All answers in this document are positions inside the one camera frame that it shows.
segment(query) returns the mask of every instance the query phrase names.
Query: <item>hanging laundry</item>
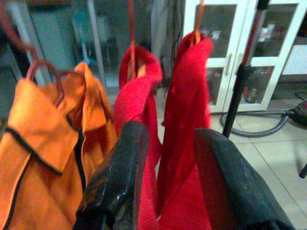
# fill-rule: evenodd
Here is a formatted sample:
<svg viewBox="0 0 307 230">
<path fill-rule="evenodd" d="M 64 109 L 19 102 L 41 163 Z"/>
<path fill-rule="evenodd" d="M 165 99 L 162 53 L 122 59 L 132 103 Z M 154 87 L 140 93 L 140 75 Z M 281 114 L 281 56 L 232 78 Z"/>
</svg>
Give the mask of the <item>hanging laundry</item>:
<svg viewBox="0 0 307 230">
<path fill-rule="evenodd" d="M 158 174 L 160 229 L 211 229 L 194 159 L 194 130 L 210 126 L 206 62 L 208 37 L 181 42 L 165 105 L 164 142 Z"/>
<path fill-rule="evenodd" d="M 86 184 L 117 141 L 100 82 L 84 63 L 75 71 L 84 77 L 62 81 L 58 108 L 55 84 L 16 86 L 0 143 L 0 229 L 71 230 Z"/>
<path fill-rule="evenodd" d="M 117 132 L 128 121 L 141 121 L 149 131 L 149 148 L 143 178 L 138 218 L 139 230 L 157 230 L 157 187 L 155 166 L 160 157 L 157 113 L 154 87 L 162 79 L 162 70 L 156 57 L 141 47 L 135 47 L 138 73 L 130 79 L 131 49 L 123 57 L 119 72 L 120 92 L 114 104 L 114 120 Z"/>
</svg>

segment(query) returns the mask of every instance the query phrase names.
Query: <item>orange jacket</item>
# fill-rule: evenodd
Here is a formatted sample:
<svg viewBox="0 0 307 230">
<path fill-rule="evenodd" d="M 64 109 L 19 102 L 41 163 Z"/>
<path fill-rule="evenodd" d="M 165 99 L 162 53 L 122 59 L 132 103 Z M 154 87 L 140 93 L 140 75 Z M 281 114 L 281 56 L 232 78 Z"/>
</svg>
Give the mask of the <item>orange jacket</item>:
<svg viewBox="0 0 307 230">
<path fill-rule="evenodd" d="M 58 108 L 54 84 L 16 86 L 0 143 L 0 229 L 71 230 L 85 184 L 117 141 L 101 84 L 84 63 L 75 70 L 84 77 L 63 80 Z"/>
</svg>

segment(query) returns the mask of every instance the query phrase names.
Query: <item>red hanger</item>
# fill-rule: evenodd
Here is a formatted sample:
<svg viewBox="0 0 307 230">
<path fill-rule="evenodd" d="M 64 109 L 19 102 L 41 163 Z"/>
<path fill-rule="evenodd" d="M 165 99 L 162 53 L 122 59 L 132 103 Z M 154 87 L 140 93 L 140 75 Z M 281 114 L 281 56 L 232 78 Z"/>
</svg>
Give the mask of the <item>red hanger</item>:
<svg viewBox="0 0 307 230">
<path fill-rule="evenodd" d="M 131 42 L 131 70 L 132 79 L 136 78 L 136 61 L 135 61 L 135 38 L 134 38 L 134 14 L 133 14 L 133 0 L 128 0 L 129 9 L 129 25 L 130 25 L 130 42 Z"/>
<path fill-rule="evenodd" d="M 31 44 L 23 43 L 21 39 L 18 37 L 15 30 L 13 29 L 11 21 L 5 11 L 5 0 L 0 0 L 0 24 L 3 28 L 3 31 L 5 32 L 5 34 L 10 39 L 10 41 L 12 42 L 14 46 L 16 46 L 22 52 L 30 51 L 31 53 L 33 62 L 27 71 L 26 79 L 33 81 L 36 71 L 41 66 L 47 66 L 48 69 L 50 69 L 51 72 L 54 74 L 54 76 L 56 77 L 57 89 L 59 93 L 57 99 L 54 102 L 54 105 L 58 107 L 59 104 L 64 99 L 64 89 L 62 86 L 61 77 L 66 75 L 67 73 L 74 73 L 74 74 L 79 74 L 79 75 L 82 75 L 82 74 L 78 72 L 74 72 L 74 71 L 58 72 L 56 68 L 50 62 L 48 62 L 45 59 L 39 59 L 37 56 L 37 51 L 35 47 Z"/>
</svg>

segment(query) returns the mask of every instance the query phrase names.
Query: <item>orange hanger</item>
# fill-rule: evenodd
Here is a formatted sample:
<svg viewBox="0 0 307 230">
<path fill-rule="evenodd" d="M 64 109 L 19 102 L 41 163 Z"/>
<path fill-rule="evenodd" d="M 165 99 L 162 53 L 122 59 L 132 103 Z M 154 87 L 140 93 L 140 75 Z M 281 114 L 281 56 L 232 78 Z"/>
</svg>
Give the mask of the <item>orange hanger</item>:
<svg viewBox="0 0 307 230">
<path fill-rule="evenodd" d="M 130 42 L 131 42 L 131 70 L 132 79 L 136 78 L 136 61 L 135 61 L 135 38 L 134 38 L 134 13 L 133 13 L 133 0 L 128 0 L 129 9 L 129 26 L 130 26 Z"/>
<path fill-rule="evenodd" d="M 201 34 L 199 32 L 199 27 L 201 25 L 201 20 L 202 20 L 202 16 L 203 16 L 203 11 L 204 11 L 204 0 L 200 0 L 200 6 L 199 6 L 199 10 L 198 10 L 198 16 L 197 16 L 197 20 L 195 23 L 195 27 L 194 27 L 194 37 L 193 37 L 193 41 L 191 41 L 191 46 L 197 44 L 198 42 L 201 41 Z"/>
</svg>

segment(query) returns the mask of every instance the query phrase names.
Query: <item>tiled floor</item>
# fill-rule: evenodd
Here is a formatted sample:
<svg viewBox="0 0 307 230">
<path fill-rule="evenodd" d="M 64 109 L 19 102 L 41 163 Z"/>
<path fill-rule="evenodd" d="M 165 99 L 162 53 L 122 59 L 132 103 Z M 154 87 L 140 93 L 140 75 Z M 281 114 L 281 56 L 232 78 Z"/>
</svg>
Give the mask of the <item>tiled floor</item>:
<svg viewBox="0 0 307 230">
<path fill-rule="evenodd" d="M 290 109 L 299 102 L 272 101 L 269 110 Z M 163 98 L 157 98 L 159 138 L 163 139 Z M 222 131 L 220 115 L 212 115 L 212 129 Z M 237 116 L 234 127 L 244 131 L 260 131 L 274 127 L 279 118 Z M 307 129 L 289 121 L 277 133 L 263 138 L 230 135 L 237 148 L 266 181 L 295 229 L 307 229 L 307 178 L 298 173 L 307 163 Z"/>
</svg>

